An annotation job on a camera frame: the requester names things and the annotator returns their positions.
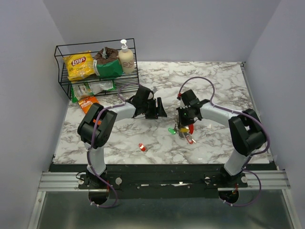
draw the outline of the green object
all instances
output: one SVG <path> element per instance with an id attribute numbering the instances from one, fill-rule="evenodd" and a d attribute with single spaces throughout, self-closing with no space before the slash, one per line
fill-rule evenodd
<path id="1" fill-rule="evenodd" d="M 174 129 L 172 129 L 172 128 L 168 128 L 168 131 L 172 134 L 172 135 L 175 135 L 177 132 L 174 130 Z"/>
<path id="2" fill-rule="evenodd" d="M 97 61 L 94 61 L 93 68 L 99 77 L 107 80 L 113 80 L 123 74 L 123 69 L 118 59 L 105 64 L 98 64 Z"/>

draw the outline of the black wire basket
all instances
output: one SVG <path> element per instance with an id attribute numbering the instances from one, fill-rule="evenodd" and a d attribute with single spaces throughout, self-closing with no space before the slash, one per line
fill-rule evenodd
<path id="1" fill-rule="evenodd" d="M 109 95 L 109 94 L 117 94 L 118 90 L 127 83 L 139 83 L 139 72 L 138 72 L 138 63 L 137 63 L 137 54 L 135 49 L 134 38 L 129 38 L 127 40 L 128 48 L 133 52 L 133 60 L 134 60 L 134 71 L 131 73 L 123 73 L 121 76 L 118 76 L 113 80 L 115 83 L 116 89 L 112 91 L 102 91 L 95 96 L 101 95 Z M 80 83 L 95 83 L 102 82 L 113 79 L 113 76 L 103 76 L 102 78 L 97 76 L 96 74 L 92 74 L 82 80 L 71 82 L 68 79 L 68 70 L 63 61 L 64 56 L 69 56 L 73 54 L 80 53 L 90 53 L 92 57 L 95 56 L 102 48 L 109 47 L 116 50 L 121 50 L 121 40 L 112 40 L 112 41 L 103 41 L 103 42 L 89 42 L 89 43 L 78 43 L 78 44 L 66 44 L 66 45 L 57 45 L 55 48 L 54 57 L 56 59 L 58 65 L 58 83 L 71 100 L 71 88 L 73 84 Z M 121 93 L 128 92 L 136 92 L 139 86 L 136 84 L 126 86 L 122 89 Z"/>

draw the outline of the small toy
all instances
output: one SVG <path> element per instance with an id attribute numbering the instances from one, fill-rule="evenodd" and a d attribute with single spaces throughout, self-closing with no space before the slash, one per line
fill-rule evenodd
<path id="1" fill-rule="evenodd" d="M 145 148 L 145 146 L 144 146 L 142 143 L 139 144 L 139 148 L 140 148 L 142 151 L 146 151 L 146 148 Z"/>
<path id="2" fill-rule="evenodd" d="M 172 128 L 168 128 L 168 131 L 172 134 L 175 135 L 177 133 L 176 130 L 172 129 Z"/>

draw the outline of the lay's logo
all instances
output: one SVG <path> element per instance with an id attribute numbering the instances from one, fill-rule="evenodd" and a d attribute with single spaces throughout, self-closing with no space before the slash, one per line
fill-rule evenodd
<path id="1" fill-rule="evenodd" d="M 81 57 L 79 59 L 73 60 L 71 64 L 72 64 L 72 66 L 75 66 L 75 65 L 77 65 L 79 63 L 83 63 L 85 61 L 86 61 L 86 57 L 83 56 L 83 57 Z"/>

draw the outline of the screw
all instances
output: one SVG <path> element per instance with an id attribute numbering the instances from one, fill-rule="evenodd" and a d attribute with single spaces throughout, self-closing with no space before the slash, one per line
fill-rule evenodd
<path id="1" fill-rule="evenodd" d="M 243 183 L 247 183 L 247 181 L 248 181 L 248 179 L 246 177 L 242 177 L 241 180 L 242 180 Z"/>
<path id="2" fill-rule="evenodd" d="M 210 179 L 209 177 L 206 177 L 206 178 L 204 179 L 204 182 L 208 185 L 208 184 L 211 183 L 211 179 Z"/>
<path id="3" fill-rule="evenodd" d="M 115 183 L 120 185 L 122 183 L 122 179 L 120 177 L 116 178 Z"/>

